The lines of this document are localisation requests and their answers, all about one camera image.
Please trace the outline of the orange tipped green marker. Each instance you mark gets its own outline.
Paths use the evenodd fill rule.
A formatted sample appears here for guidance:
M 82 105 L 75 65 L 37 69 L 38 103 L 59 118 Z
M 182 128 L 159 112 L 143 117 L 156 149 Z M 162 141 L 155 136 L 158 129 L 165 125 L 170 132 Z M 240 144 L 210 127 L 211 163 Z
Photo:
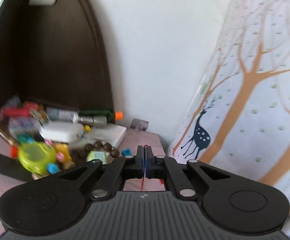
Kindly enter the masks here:
M 101 110 L 81 110 L 78 111 L 80 115 L 85 115 L 85 116 L 106 116 L 108 121 L 117 121 L 117 120 L 122 120 L 123 119 L 123 112 L 119 111 L 110 111 L 106 109 L 101 109 Z

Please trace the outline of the white flat case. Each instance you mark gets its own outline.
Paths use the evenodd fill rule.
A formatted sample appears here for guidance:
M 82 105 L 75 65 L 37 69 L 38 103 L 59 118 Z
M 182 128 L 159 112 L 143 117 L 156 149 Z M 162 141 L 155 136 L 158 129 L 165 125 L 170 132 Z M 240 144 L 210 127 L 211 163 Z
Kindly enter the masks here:
M 39 134 L 46 140 L 72 143 L 84 134 L 84 127 L 79 123 L 52 121 L 39 128 Z

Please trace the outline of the black flat bar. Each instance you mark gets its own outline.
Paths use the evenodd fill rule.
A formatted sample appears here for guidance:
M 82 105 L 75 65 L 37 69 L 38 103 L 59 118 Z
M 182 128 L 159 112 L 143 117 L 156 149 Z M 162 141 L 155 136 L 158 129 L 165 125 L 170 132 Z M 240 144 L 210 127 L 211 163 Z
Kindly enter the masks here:
M 0 154 L 0 174 L 23 182 L 30 182 L 31 172 L 27 171 L 19 161 Z

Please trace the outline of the dark wooden headboard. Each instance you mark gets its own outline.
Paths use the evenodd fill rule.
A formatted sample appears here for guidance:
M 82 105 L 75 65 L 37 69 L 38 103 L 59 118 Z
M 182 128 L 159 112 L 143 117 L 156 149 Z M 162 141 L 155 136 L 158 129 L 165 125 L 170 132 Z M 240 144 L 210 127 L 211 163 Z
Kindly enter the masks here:
M 17 101 L 114 111 L 109 67 L 89 0 L 0 0 L 0 118 Z

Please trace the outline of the red lighter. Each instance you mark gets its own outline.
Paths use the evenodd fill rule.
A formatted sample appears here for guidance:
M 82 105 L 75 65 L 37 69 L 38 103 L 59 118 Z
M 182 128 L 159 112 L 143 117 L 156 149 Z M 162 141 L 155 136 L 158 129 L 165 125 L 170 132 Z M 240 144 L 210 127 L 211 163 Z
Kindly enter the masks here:
M 27 108 L 4 108 L 2 114 L 8 118 L 17 118 L 17 117 L 28 117 L 31 116 L 29 109 Z

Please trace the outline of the green yellow toy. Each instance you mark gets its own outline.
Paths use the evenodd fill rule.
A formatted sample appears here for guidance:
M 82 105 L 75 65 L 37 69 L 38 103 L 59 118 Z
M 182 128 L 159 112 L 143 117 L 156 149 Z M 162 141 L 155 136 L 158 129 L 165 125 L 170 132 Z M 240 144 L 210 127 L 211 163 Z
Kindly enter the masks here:
M 29 172 L 45 175 L 47 165 L 57 161 L 56 151 L 44 142 L 24 143 L 18 148 L 18 160 Z

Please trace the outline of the grey metal bracket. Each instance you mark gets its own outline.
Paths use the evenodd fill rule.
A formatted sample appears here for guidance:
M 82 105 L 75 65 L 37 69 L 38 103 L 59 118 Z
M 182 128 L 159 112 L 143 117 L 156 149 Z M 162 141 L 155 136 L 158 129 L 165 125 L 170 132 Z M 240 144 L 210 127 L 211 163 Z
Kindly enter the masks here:
M 130 124 L 130 128 L 138 131 L 146 131 L 148 128 L 149 122 L 141 119 L 133 119 Z

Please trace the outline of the green white box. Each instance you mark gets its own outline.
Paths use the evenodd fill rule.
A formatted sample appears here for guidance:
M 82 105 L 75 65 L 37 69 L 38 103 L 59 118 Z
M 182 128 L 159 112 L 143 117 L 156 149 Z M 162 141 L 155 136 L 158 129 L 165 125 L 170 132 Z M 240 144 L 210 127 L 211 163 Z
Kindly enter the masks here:
M 91 151 L 88 154 L 86 161 L 92 161 L 94 159 L 98 159 L 102 162 L 102 164 L 106 164 L 107 159 L 108 159 L 108 154 L 106 152 L 103 152 L 103 151 Z

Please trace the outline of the bundle of coloured pins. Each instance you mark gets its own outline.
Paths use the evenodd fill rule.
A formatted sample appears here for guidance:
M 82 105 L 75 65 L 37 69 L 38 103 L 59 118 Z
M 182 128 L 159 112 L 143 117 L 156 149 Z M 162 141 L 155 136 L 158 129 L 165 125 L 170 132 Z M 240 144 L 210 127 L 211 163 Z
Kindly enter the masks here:
M 140 191 L 144 190 L 144 181 L 147 177 L 147 171 L 148 171 L 148 145 L 143 146 L 143 154 L 142 154 L 142 179 L 141 179 L 141 186 Z

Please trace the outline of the deer print wardrobe cover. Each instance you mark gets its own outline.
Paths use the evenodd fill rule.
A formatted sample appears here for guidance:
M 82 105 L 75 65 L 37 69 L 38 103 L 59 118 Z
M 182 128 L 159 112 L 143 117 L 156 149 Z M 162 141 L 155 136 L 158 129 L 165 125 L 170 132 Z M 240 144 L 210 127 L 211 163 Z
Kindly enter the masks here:
M 230 1 L 167 154 L 273 186 L 290 203 L 290 0 Z

